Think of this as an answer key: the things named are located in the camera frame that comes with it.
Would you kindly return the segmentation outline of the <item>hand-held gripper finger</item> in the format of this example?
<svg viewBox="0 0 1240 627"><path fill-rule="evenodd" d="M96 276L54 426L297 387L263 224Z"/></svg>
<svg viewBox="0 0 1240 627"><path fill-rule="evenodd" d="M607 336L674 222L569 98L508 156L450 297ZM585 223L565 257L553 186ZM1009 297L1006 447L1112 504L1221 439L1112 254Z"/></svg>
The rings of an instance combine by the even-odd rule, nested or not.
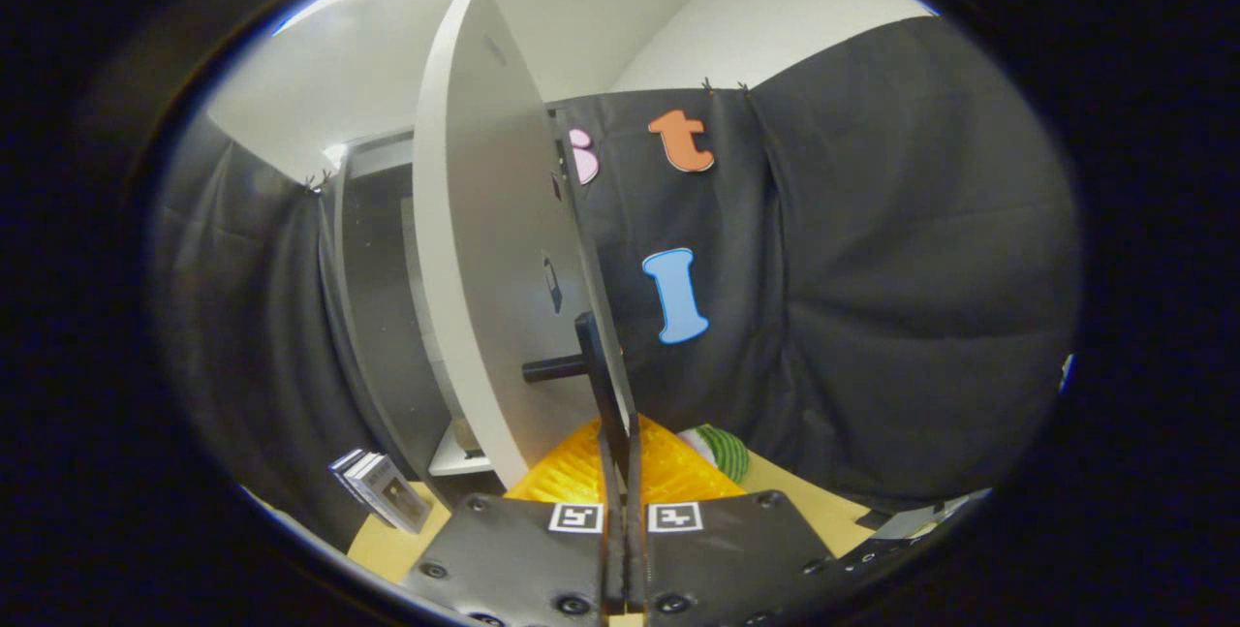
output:
<svg viewBox="0 0 1240 627"><path fill-rule="evenodd" d="M594 420L508 493L466 494L403 589L487 626L608 625L622 602L610 462Z"/></svg>
<svg viewBox="0 0 1240 627"><path fill-rule="evenodd" d="M805 626L842 597L842 565L782 489L739 488L681 437L639 420L626 520L647 626Z"/></svg>

